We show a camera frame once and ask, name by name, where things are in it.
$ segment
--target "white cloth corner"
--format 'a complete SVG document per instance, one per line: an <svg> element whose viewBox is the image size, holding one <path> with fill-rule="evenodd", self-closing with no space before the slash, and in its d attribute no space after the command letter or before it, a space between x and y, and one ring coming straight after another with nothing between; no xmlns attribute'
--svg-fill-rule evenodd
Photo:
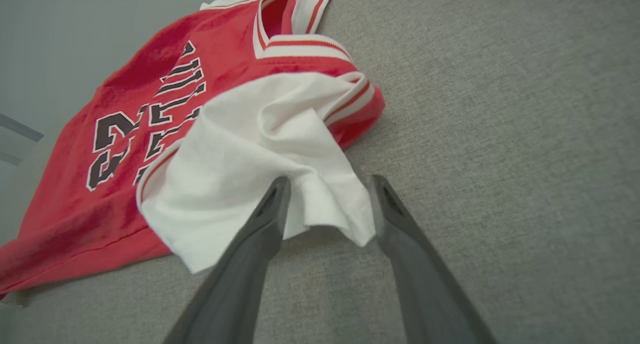
<svg viewBox="0 0 640 344"><path fill-rule="evenodd" d="M354 76L281 73L224 92L147 169L138 207L192 273L218 262L282 175L292 180L284 239L318 225L359 246L374 236L369 194L323 121Z"/></svg>

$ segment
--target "gray floor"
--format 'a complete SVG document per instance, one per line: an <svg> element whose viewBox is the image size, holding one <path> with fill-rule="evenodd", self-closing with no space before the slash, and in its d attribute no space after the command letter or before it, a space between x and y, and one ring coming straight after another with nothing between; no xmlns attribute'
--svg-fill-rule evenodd
<svg viewBox="0 0 640 344"><path fill-rule="evenodd" d="M638 3L333 0L327 8L320 31L349 49L388 105L349 159L389 178L502 343L640 341ZM151 14L131 11L140 28L158 29L143 25ZM69 60L104 78L124 58ZM66 85L57 93L74 89L51 80ZM74 105L89 99L87 86L69 94ZM10 223L19 223L51 137L21 164L21 192L0 198L17 208ZM3 330L12 344L160 343L202 278L169 256L40 287L27 308L2 309ZM313 230L272 263L256 342L397 343L394 291L375 245L358 249Z"/></svg>

